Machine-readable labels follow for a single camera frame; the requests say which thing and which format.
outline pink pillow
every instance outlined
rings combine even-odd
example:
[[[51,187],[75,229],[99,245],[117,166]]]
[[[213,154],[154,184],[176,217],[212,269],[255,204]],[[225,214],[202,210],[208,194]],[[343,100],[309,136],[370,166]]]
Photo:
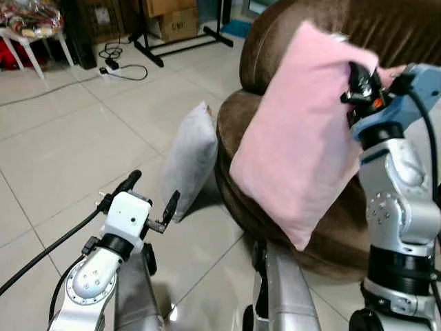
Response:
[[[297,250],[305,249],[319,220],[358,171],[361,149],[349,133],[348,106],[340,102],[348,89],[349,61],[370,71],[378,65],[374,53],[303,22],[231,164],[238,187]]]

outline blue mat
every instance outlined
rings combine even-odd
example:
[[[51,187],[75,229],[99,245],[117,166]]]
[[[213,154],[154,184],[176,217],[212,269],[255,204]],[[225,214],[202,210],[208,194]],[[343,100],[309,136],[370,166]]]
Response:
[[[249,29],[251,29],[251,23],[234,19],[226,26],[223,26],[220,31],[223,33],[232,34],[233,36],[237,36],[240,38],[246,38]]]

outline white plastic chair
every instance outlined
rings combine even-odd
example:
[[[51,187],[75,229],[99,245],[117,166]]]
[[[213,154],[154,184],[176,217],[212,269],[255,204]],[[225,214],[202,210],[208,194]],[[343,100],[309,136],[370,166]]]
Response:
[[[37,74],[40,76],[41,79],[44,79],[43,71],[41,71],[40,65],[39,65],[37,59],[35,59],[32,48],[30,47],[31,43],[33,43],[34,41],[40,40],[42,38],[22,37],[9,28],[0,28],[0,37],[3,37],[3,40],[5,41],[5,44],[7,45],[7,47],[9,48],[9,51],[12,53],[15,60],[19,64],[20,70],[24,70],[24,67],[23,67],[22,62],[20,61],[19,56],[17,55],[17,52],[15,52],[14,46],[12,46],[11,39],[18,41],[20,43],[20,45],[23,46],[23,48],[26,51],[26,54],[28,54],[28,56],[29,56],[29,60],[32,62],[32,65],[34,66],[35,71],[37,72]],[[64,54],[66,56],[66,59],[68,60],[69,65],[71,67],[73,67],[74,62],[72,60],[72,57],[70,56],[69,49],[68,49],[68,46],[66,45],[66,41],[64,39],[63,33],[59,32],[58,34],[56,34],[52,37],[55,39],[58,39],[60,41],[61,47],[63,48]],[[52,58],[52,54],[49,49],[48,41],[44,38],[42,39],[42,41],[43,41],[43,44],[44,44],[46,50],[49,53],[49,56]]]

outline brown armchair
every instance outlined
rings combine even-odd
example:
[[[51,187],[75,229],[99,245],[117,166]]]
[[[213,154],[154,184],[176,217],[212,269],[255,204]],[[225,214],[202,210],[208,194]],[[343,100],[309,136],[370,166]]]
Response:
[[[243,133],[260,103],[296,28],[304,19],[341,32],[373,50],[383,67],[411,62],[441,64],[441,0],[282,0],[270,6],[247,37],[240,60],[242,90],[232,94],[218,115],[216,180],[229,211],[256,239],[292,247],[306,269],[339,279],[360,279],[367,270],[369,239],[365,196],[357,177],[320,220],[304,252],[297,252],[282,230],[229,176]]]

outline red object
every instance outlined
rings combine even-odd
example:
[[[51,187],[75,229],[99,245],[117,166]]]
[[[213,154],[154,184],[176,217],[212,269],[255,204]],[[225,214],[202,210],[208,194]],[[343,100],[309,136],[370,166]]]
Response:
[[[11,40],[11,43],[13,44],[15,51],[19,55],[22,64],[25,67],[32,67],[33,65],[29,60],[28,55],[26,54],[26,51],[23,48],[23,46],[13,40]],[[39,57],[37,54],[35,55],[35,57],[37,58],[37,61],[41,66],[46,63],[46,60],[42,57]],[[19,65],[17,61],[15,61],[14,55],[12,55],[12,53],[9,51],[3,39],[0,39],[0,68],[4,70],[19,69]]]

